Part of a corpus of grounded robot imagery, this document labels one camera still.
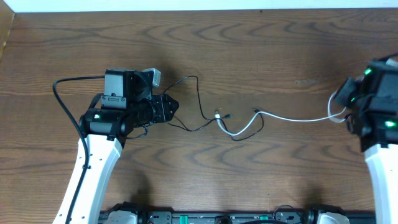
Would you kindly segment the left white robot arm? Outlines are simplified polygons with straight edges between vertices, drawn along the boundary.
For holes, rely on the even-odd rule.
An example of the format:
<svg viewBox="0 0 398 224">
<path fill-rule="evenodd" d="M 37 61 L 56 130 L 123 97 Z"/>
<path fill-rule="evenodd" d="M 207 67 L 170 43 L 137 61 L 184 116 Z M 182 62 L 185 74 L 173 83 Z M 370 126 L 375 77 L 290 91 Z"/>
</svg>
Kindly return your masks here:
<svg viewBox="0 0 398 224">
<path fill-rule="evenodd" d="M 98 223 L 109 178 L 129 134 L 171 121 L 179 103 L 166 93 L 154 95 L 161 73 L 108 69 L 104 91 L 72 123 L 79 135 L 75 166 L 54 223 Z"/>
</svg>

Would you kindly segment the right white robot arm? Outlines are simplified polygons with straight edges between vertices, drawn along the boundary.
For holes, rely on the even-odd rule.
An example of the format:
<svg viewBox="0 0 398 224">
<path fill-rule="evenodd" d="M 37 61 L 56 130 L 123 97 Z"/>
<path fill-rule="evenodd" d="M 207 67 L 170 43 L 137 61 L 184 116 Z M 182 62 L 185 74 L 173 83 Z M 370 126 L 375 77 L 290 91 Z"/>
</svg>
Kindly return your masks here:
<svg viewBox="0 0 398 224">
<path fill-rule="evenodd" d="M 348 78 L 333 96 L 350 109 L 374 194 L 377 223 L 397 223 L 397 61 L 371 61 L 360 78 Z"/>
</svg>

